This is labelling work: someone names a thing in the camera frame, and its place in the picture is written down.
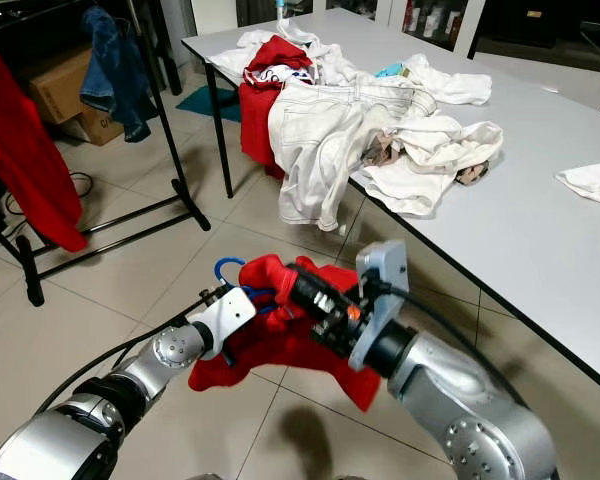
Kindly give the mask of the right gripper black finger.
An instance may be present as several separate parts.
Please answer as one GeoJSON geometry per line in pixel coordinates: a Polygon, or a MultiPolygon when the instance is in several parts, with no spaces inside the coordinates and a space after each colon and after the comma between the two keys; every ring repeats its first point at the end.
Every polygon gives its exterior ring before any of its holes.
{"type": "Polygon", "coordinates": [[[295,274],[290,291],[290,301],[303,308],[312,317],[328,317],[337,311],[344,311],[349,300],[335,285],[320,278],[313,271],[303,268],[290,268],[295,274]]]}

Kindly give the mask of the blue plastic hanger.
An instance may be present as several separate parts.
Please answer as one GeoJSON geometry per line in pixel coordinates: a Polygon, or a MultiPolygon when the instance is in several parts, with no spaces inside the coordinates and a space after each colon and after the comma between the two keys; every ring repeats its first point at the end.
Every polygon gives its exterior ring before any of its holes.
{"type": "MultiPolygon", "coordinates": [[[[216,265],[213,266],[214,275],[216,275],[216,279],[222,285],[228,285],[231,288],[237,288],[237,285],[233,284],[226,278],[226,275],[222,273],[222,269],[224,266],[228,264],[235,264],[239,266],[245,266],[246,260],[241,259],[241,257],[222,257],[216,262],[216,265]]],[[[259,307],[262,308],[273,308],[277,306],[277,303],[274,302],[274,294],[277,293],[276,289],[273,288],[255,288],[250,287],[250,285],[241,285],[242,292],[248,296],[249,300],[255,302],[256,300],[262,300],[262,303],[259,303],[259,307]]]]}

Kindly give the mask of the white shirt tan sleeves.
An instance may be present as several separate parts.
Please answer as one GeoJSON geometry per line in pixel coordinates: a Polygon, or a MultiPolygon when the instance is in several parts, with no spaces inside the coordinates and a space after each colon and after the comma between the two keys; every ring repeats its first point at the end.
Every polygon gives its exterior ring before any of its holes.
{"type": "Polygon", "coordinates": [[[470,186],[484,177],[502,146],[504,129],[493,122],[414,116],[369,133],[356,178],[388,210],[427,218],[452,184],[470,186]]]}

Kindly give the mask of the beige jeans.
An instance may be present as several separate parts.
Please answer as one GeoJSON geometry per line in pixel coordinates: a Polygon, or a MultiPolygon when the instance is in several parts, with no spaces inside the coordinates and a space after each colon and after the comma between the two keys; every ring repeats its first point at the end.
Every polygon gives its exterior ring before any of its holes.
{"type": "Polygon", "coordinates": [[[437,109],[432,93],[410,81],[351,86],[286,83],[267,120],[274,163],[283,172],[280,219],[336,229],[338,204],[370,134],[437,109]]]}

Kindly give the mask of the red jersey white print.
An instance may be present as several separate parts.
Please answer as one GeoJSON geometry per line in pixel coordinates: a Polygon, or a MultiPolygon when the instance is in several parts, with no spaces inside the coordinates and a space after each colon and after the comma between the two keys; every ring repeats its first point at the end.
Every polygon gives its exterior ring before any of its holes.
{"type": "Polygon", "coordinates": [[[269,177],[282,179],[285,172],[274,161],[269,141],[268,115],[288,81],[314,84],[314,64],[300,47],[271,35],[242,70],[239,100],[242,151],[264,166],[269,177]]]}

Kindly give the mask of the white rumpled clothes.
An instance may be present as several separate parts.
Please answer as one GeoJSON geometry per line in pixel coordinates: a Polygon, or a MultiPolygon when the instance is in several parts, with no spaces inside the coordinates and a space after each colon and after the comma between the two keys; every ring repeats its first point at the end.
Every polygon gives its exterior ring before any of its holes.
{"type": "Polygon", "coordinates": [[[282,38],[286,44],[299,47],[310,60],[313,60],[312,78],[315,84],[347,86],[360,81],[373,79],[373,74],[359,70],[346,59],[337,44],[323,44],[317,35],[299,29],[291,20],[281,20],[274,31],[254,29],[246,32],[237,41],[236,49],[219,52],[210,56],[210,63],[231,79],[241,81],[242,73],[248,69],[250,60],[255,58],[263,46],[274,37],[282,38]]]}

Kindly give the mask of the white t-shirt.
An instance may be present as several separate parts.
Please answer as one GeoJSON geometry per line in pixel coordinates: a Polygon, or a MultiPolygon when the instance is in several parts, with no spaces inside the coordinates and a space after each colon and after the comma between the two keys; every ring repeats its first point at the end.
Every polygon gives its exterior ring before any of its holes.
{"type": "Polygon", "coordinates": [[[402,73],[440,102],[451,105],[486,105],[492,95],[492,78],[486,74],[443,73],[423,54],[402,61],[402,73]]]}

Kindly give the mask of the white crumpled garment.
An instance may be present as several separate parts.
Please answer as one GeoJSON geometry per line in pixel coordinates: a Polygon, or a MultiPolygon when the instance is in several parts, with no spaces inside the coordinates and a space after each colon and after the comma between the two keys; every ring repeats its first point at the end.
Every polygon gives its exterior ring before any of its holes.
{"type": "Polygon", "coordinates": [[[576,195],[600,202],[600,163],[564,170],[555,178],[576,195]]]}

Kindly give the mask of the blue denim garment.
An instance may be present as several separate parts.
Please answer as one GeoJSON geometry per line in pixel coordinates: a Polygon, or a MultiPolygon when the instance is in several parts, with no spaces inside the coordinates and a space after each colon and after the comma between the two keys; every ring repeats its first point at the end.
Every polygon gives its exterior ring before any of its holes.
{"type": "Polygon", "coordinates": [[[136,45],[134,28],[102,6],[85,10],[81,28],[91,37],[81,101],[122,125],[126,142],[144,141],[152,134],[148,122],[157,115],[157,108],[150,99],[146,64],[136,45]]]}

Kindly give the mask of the red shirt white trim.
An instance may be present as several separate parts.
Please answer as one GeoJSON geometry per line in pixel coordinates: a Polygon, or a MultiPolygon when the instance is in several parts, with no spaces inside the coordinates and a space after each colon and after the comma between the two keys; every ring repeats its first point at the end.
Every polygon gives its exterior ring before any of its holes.
{"type": "Polygon", "coordinates": [[[26,219],[63,250],[88,246],[79,230],[82,205],[61,151],[38,110],[0,58],[0,179],[26,219]]]}

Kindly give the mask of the brown cardboard box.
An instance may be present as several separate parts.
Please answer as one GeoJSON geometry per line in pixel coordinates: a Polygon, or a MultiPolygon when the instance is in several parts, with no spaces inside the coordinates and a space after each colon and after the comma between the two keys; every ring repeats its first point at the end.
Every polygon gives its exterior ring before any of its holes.
{"type": "Polygon", "coordinates": [[[56,125],[72,140],[104,146],[122,136],[121,124],[112,122],[107,111],[81,102],[80,88],[88,72],[90,47],[82,45],[39,61],[22,72],[30,99],[40,118],[56,125]]]}

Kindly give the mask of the white TV cabinet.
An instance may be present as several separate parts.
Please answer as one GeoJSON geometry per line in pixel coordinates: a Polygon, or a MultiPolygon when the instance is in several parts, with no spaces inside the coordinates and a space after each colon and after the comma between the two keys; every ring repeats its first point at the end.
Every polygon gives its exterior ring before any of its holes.
{"type": "Polygon", "coordinates": [[[600,72],[600,0],[372,0],[382,26],[478,52],[600,72]]]}

